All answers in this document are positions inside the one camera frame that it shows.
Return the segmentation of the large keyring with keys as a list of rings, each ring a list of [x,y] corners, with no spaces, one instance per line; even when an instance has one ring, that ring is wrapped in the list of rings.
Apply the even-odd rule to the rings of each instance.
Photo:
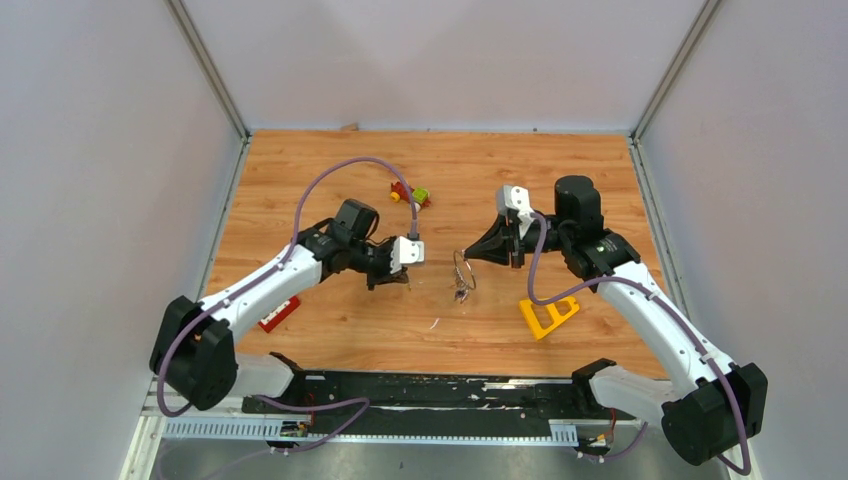
[[[464,250],[454,250],[452,260],[455,282],[454,300],[462,304],[477,288],[476,276]]]

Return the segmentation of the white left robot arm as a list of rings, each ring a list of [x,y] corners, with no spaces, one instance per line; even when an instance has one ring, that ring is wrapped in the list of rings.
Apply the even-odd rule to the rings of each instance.
[[[165,402],[166,387],[197,410],[209,410],[230,395],[262,395],[283,413],[298,411],[307,389],[295,379],[293,363],[278,354],[239,356],[235,347],[285,302],[334,274],[361,273],[368,289],[408,282],[407,269],[424,261],[425,244],[416,232],[371,242],[377,219],[376,210],[347,199],[335,217],[299,232],[277,256],[237,283],[199,301],[172,300],[149,361],[160,382],[163,413],[177,414]]]

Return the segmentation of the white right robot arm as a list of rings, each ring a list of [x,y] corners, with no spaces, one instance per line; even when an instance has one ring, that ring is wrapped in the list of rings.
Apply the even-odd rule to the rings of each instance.
[[[592,290],[624,317],[668,375],[662,382],[597,360],[572,374],[575,411],[589,418],[605,409],[624,412],[660,427],[689,464],[718,459],[749,475],[749,440],[762,428],[766,375],[754,363],[735,362],[673,304],[636,249],[605,227],[594,182],[559,178],[551,214],[533,208],[528,190],[514,185],[497,191],[496,205],[496,220],[464,259],[512,268],[528,263],[528,298],[540,306]]]

